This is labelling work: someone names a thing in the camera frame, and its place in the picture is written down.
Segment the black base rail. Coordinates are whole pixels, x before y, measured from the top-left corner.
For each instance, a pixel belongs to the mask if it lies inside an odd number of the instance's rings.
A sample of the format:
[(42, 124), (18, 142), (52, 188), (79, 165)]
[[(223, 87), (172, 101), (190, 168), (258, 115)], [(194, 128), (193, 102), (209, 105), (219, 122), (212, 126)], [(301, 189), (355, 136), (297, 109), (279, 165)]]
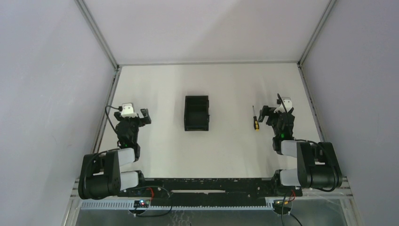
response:
[(151, 198), (153, 207), (265, 207), (266, 201), (301, 197), (276, 178), (146, 178), (119, 197)]

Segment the left circuit board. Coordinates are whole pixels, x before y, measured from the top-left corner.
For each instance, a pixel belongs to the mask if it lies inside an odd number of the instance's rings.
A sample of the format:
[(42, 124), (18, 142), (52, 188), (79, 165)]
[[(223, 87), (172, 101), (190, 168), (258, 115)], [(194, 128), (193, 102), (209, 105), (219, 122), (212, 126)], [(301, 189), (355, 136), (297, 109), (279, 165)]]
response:
[(135, 200), (133, 204), (133, 208), (148, 208), (149, 205), (151, 204), (150, 200)]

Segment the black yellow screwdriver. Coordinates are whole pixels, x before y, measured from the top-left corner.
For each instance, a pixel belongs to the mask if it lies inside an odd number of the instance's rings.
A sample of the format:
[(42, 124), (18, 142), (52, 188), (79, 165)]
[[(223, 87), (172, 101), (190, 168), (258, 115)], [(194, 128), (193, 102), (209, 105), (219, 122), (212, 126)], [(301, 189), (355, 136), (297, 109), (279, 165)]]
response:
[(259, 131), (259, 123), (258, 123), (258, 119), (257, 119), (257, 115), (255, 112), (255, 107), (252, 106), (252, 110), (253, 110), (253, 127), (255, 131)]

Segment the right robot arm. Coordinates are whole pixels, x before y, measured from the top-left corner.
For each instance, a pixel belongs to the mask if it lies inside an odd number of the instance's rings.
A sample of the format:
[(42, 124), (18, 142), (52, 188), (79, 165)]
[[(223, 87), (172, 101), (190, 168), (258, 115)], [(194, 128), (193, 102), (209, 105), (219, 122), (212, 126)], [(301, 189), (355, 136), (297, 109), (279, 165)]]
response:
[(279, 169), (274, 174), (277, 185), (284, 187), (313, 188), (323, 192), (332, 192), (343, 182), (342, 172), (330, 142), (315, 142), (294, 139), (293, 110), (263, 106), (257, 118), (272, 127), (273, 150), (283, 156), (296, 159), (296, 168)]

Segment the black plastic bin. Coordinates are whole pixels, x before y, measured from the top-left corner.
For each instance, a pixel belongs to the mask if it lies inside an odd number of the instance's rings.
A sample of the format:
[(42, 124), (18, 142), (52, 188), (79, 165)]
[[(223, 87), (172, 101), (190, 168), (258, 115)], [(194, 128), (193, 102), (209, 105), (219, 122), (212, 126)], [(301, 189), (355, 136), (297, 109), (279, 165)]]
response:
[(209, 131), (208, 96), (185, 96), (184, 130)]

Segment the right circuit board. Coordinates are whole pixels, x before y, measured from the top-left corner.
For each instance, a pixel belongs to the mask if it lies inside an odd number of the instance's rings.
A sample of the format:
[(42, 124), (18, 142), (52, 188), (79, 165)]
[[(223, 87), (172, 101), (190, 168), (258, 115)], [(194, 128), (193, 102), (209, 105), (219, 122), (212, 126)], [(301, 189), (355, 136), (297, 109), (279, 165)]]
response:
[(274, 209), (288, 208), (291, 209), (293, 207), (292, 201), (283, 201), (283, 200), (275, 200), (272, 203)]

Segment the circuit board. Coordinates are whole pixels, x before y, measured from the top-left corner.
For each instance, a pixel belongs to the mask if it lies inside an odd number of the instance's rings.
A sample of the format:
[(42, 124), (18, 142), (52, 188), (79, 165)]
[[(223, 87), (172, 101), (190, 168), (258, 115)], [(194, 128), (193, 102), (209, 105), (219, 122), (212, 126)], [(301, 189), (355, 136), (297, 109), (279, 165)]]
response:
[(133, 208), (148, 208), (149, 205), (151, 204), (150, 200), (135, 200), (133, 204)]
[(272, 203), (274, 209), (288, 208), (291, 209), (293, 207), (292, 201), (283, 201), (283, 200), (275, 200)]

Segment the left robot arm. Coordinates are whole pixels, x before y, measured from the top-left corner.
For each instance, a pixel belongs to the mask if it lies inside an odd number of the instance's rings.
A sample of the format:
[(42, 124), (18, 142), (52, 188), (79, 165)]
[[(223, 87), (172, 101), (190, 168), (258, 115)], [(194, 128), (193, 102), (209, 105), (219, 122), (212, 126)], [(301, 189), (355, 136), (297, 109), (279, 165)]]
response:
[(147, 108), (140, 111), (142, 117), (131, 106), (117, 108), (114, 117), (118, 123), (112, 125), (117, 148), (84, 156), (78, 184), (81, 199), (100, 200), (139, 184), (140, 171), (123, 173), (120, 168), (140, 158), (139, 129), (152, 122)]

